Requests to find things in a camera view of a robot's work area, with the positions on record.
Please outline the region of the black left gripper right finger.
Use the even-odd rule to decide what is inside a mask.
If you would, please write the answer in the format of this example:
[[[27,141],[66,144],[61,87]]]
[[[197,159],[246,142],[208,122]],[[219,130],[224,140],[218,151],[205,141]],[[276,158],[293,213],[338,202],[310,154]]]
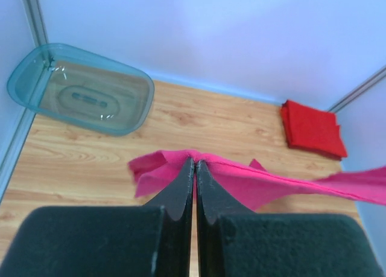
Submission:
[[[236,229],[224,231],[222,217],[252,214],[213,177],[205,161],[196,164],[197,237],[200,276],[225,276],[225,250],[234,241]]]

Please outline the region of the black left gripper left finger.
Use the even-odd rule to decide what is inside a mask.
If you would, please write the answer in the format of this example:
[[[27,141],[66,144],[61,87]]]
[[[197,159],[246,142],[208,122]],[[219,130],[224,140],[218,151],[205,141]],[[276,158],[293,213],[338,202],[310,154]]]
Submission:
[[[153,276],[189,276],[193,190],[194,161],[188,158],[177,177],[145,204],[163,212]]]

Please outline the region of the magenta t shirt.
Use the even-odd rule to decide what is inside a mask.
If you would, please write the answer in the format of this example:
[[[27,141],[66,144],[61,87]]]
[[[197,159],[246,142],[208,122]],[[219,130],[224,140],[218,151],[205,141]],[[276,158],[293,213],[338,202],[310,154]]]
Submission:
[[[344,199],[385,204],[385,168],[336,173],[313,180],[292,179],[269,173],[257,160],[240,164],[196,150],[158,150],[128,162],[137,184],[136,197],[164,189],[179,174],[186,160],[205,161],[214,179],[251,210],[293,194],[322,194]]]

